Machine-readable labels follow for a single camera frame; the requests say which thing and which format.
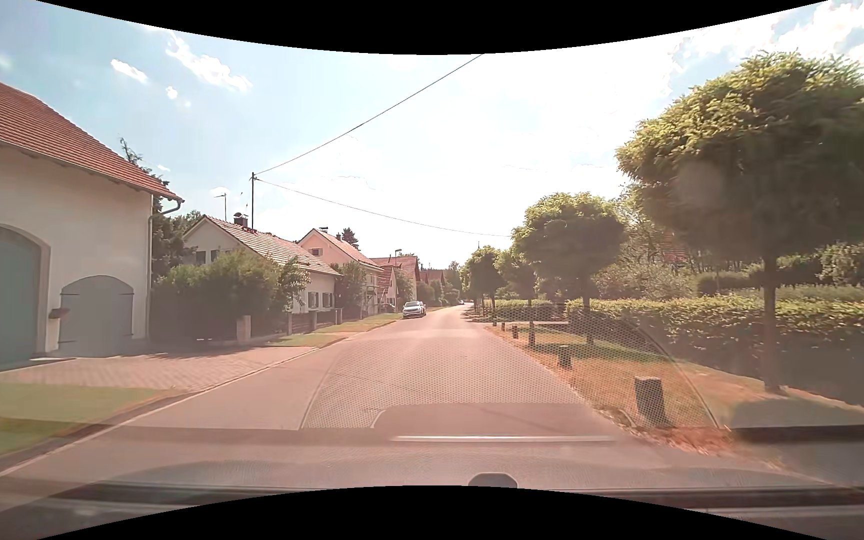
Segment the lawn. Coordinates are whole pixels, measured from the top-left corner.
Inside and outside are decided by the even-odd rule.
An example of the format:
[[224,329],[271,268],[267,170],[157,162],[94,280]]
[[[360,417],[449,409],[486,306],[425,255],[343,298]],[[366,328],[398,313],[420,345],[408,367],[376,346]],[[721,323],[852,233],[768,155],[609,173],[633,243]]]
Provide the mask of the lawn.
[[0,383],[0,456],[168,394],[146,388]]
[[392,321],[402,319],[402,313],[380,313],[358,321],[346,321],[341,325],[329,325],[316,329],[312,334],[344,334],[353,332],[368,332],[374,328],[387,325]]
[[[551,328],[535,333],[534,348],[528,347],[527,331],[521,330],[518,339],[512,339],[508,326],[504,332],[491,325],[486,328],[548,367],[596,409],[614,411],[619,423],[627,415],[638,426],[649,426],[638,411],[634,379],[659,377],[668,420],[678,428],[864,424],[862,406],[795,388],[788,389],[787,397],[775,396],[765,392],[757,378],[602,340],[589,345],[580,335]],[[560,345],[570,346],[570,370],[558,365]]]
[[334,333],[294,333],[278,339],[272,339],[266,344],[267,347],[325,347],[344,339],[344,335]]

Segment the parked car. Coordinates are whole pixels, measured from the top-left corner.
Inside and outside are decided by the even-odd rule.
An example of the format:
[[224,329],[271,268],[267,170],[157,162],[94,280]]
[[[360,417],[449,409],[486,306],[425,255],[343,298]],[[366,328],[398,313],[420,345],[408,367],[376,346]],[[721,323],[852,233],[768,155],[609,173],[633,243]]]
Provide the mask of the parked car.
[[426,305],[421,301],[406,301],[405,305],[402,306],[402,318],[408,319],[409,317],[425,317],[426,316]]

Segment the roof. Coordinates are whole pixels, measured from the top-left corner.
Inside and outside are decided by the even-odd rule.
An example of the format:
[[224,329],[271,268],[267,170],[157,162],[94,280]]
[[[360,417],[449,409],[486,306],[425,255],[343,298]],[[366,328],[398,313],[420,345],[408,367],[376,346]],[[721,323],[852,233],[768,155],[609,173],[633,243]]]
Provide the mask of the roof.
[[426,284],[428,284],[430,282],[434,282],[436,280],[439,280],[440,282],[443,282],[443,283],[445,283],[447,281],[445,270],[433,270],[431,268],[427,269],[427,270],[419,270],[418,276],[419,276],[419,280],[426,282]]
[[353,244],[350,244],[349,242],[347,242],[345,240],[336,238],[335,236],[333,236],[327,232],[322,232],[318,228],[313,228],[313,229],[309,230],[308,233],[302,238],[302,240],[298,240],[298,242],[302,243],[302,241],[307,239],[309,235],[313,235],[313,234],[319,234],[319,235],[325,237],[326,239],[328,239],[329,242],[332,242],[332,245],[334,245],[337,248],[344,251],[345,254],[348,255],[349,257],[351,257],[354,261],[357,261],[361,264],[366,264],[367,266],[370,266],[375,270],[381,270],[382,269],[382,267],[379,266],[378,264],[376,264],[372,259],[370,259],[366,255],[362,254],[362,251],[355,249],[355,246]]
[[392,284],[392,276],[393,276],[393,266],[392,264],[387,264],[382,267],[382,275],[378,276],[378,289],[382,292],[389,292],[389,287]]
[[369,259],[373,260],[375,264],[378,264],[383,268],[387,264],[398,266],[402,269],[402,272],[405,272],[406,276],[410,276],[416,281],[419,280],[419,258],[414,254],[402,256],[370,256]]
[[[298,244],[285,238],[280,238],[271,232],[261,232],[254,228],[235,225],[228,221],[214,218],[210,215],[203,215],[199,219],[202,221],[210,221],[221,228],[223,231],[231,235],[235,240],[242,242],[247,248],[255,251],[263,257],[267,257],[276,263],[285,264],[293,257],[298,257],[298,266],[310,272],[318,272],[319,274],[329,274],[331,276],[340,276],[338,272],[332,269],[329,264],[318,258],[309,251],[299,247]],[[197,227],[199,223],[189,227],[185,233],[186,237]]]
[[0,82],[0,141],[174,201],[183,199],[38,98]]

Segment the white house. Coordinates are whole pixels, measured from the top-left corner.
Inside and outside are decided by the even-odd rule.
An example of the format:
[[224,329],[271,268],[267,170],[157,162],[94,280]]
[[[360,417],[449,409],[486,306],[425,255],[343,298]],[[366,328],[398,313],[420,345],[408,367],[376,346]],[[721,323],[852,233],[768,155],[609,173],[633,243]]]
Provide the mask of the white house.
[[391,289],[388,285],[385,287],[379,286],[383,273],[382,267],[362,254],[354,245],[329,234],[328,230],[313,228],[302,237],[302,240],[298,240],[298,245],[323,260],[326,264],[338,264],[341,266],[355,261],[362,265],[366,271],[366,282],[363,283],[365,286],[365,298],[362,309],[366,314],[375,315],[378,313],[379,307],[387,303],[386,299],[389,293],[392,299],[396,298],[394,281],[392,282]]
[[182,202],[0,82],[0,369],[119,355],[146,338],[154,195]]
[[192,249],[187,263],[210,264],[222,253],[235,249],[254,251],[279,264],[297,257],[298,265],[309,273],[312,280],[302,291],[302,303],[293,301],[292,313],[328,312],[335,308],[338,272],[295,242],[271,232],[249,228],[245,218],[241,219],[239,223],[230,223],[208,215],[201,216],[184,236],[185,247]]

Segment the sky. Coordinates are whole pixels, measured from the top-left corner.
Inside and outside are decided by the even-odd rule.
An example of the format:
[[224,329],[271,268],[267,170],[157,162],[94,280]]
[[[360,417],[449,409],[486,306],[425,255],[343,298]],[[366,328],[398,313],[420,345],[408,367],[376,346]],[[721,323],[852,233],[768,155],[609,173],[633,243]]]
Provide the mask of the sky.
[[637,123],[759,50],[845,55],[864,67],[864,1],[823,2],[616,43],[487,54],[313,153],[474,55],[369,55],[248,43],[0,0],[0,81],[119,151],[141,154],[180,212],[254,215],[298,240],[350,227],[366,256],[426,267],[506,248],[556,191],[615,197],[616,148]]

